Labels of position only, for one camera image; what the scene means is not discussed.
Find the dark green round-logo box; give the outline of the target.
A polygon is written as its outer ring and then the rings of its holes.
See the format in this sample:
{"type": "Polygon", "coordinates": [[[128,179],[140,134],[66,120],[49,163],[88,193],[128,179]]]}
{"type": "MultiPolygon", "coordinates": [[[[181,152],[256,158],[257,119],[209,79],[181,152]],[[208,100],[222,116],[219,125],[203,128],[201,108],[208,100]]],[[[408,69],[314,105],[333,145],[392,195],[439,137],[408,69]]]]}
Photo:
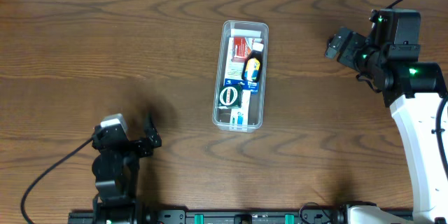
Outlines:
{"type": "Polygon", "coordinates": [[[242,105],[242,91],[243,88],[239,84],[223,86],[218,94],[218,108],[240,108],[242,105]]]}

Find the white green medicine box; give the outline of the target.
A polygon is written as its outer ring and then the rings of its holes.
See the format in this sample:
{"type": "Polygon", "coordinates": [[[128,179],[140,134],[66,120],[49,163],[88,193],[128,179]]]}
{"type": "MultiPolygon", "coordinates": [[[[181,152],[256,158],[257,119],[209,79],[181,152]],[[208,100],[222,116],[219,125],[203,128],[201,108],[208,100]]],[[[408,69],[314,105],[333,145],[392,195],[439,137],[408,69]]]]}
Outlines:
{"type": "Polygon", "coordinates": [[[230,124],[236,126],[247,126],[249,120],[249,106],[251,91],[243,90],[241,96],[241,106],[233,108],[230,113],[230,124]]]}

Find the dark bottle white cap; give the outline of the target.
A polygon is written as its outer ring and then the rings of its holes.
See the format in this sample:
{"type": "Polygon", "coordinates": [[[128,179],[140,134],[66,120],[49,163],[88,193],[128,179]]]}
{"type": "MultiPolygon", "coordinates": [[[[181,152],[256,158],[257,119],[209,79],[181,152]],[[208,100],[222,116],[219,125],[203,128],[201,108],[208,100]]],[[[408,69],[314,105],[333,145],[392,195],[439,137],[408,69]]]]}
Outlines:
{"type": "Polygon", "coordinates": [[[261,70],[263,68],[263,49],[262,43],[254,43],[251,53],[244,63],[241,78],[244,81],[257,83],[260,79],[261,70]]]}

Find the clear plastic container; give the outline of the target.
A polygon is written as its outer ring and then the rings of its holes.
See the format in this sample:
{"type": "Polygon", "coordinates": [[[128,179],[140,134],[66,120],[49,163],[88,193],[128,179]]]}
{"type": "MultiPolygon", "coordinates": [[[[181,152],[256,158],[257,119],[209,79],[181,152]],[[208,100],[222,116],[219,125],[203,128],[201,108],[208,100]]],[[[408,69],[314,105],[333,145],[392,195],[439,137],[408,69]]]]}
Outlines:
{"type": "Polygon", "coordinates": [[[263,123],[263,109],[265,102],[265,81],[267,70],[267,51],[269,44],[269,28],[265,23],[248,22],[228,20],[223,25],[223,30],[220,40],[220,50],[218,56],[218,66],[216,73],[216,84],[213,98],[212,122],[220,129],[235,132],[252,133],[259,129],[263,123]],[[248,111],[248,125],[236,126],[230,124],[231,109],[218,108],[218,94],[224,85],[226,52],[228,49],[228,39],[230,38],[231,29],[248,29],[261,32],[263,39],[263,56],[262,56],[262,70],[258,84],[258,93],[251,94],[250,106],[248,111]]]}

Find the red orange medicine box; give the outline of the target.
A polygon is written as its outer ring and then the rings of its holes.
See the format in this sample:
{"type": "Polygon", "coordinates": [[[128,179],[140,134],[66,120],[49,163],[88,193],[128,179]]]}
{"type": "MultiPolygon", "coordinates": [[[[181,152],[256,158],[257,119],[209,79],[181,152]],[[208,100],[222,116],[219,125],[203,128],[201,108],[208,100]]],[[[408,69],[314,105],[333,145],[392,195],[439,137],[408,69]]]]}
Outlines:
{"type": "Polygon", "coordinates": [[[234,37],[231,48],[232,62],[245,62],[251,54],[254,43],[263,43],[261,38],[234,37]]]}

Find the blue medicine box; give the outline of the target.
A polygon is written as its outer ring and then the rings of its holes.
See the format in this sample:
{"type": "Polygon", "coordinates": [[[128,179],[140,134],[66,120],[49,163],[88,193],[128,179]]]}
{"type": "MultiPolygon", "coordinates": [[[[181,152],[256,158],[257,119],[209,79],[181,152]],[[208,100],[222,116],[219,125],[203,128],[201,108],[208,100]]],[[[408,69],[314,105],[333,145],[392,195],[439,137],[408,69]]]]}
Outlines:
{"type": "Polygon", "coordinates": [[[224,75],[224,85],[234,85],[235,83],[240,83],[243,85],[245,90],[250,90],[252,95],[258,93],[258,84],[250,83],[242,79],[242,72],[245,62],[232,62],[231,61],[231,48],[233,44],[234,37],[249,37],[249,38],[261,38],[261,32],[248,29],[231,29],[230,38],[228,39],[228,46],[226,52],[226,63],[225,63],[225,75],[224,75]]]}

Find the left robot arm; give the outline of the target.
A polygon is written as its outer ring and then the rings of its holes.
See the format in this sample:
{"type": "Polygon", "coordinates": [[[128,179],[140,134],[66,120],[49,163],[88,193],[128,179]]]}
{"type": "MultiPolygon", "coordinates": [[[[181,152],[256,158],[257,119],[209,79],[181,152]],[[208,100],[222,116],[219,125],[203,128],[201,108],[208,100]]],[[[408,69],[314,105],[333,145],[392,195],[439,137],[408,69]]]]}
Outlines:
{"type": "Polygon", "coordinates": [[[151,211],[137,199],[137,183],[141,158],[153,155],[162,139],[153,119],[144,120],[144,136],[130,140],[123,115],[105,117],[94,128],[90,143],[99,151],[92,164],[95,187],[93,214],[86,223],[316,223],[318,212],[328,223],[348,223],[353,203],[346,202],[334,209],[315,202],[306,203],[297,213],[285,211],[151,211]]]}

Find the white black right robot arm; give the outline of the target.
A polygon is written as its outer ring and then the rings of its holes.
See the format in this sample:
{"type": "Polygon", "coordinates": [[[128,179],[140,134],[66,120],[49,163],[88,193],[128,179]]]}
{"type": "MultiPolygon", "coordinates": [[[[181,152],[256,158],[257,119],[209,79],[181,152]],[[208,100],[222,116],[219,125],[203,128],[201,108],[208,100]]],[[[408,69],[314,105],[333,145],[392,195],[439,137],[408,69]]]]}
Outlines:
{"type": "Polygon", "coordinates": [[[409,169],[413,223],[447,222],[447,89],[434,62],[419,62],[419,45],[364,37],[345,27],[325,53],[357,71],[391,111],[409,169]]]}

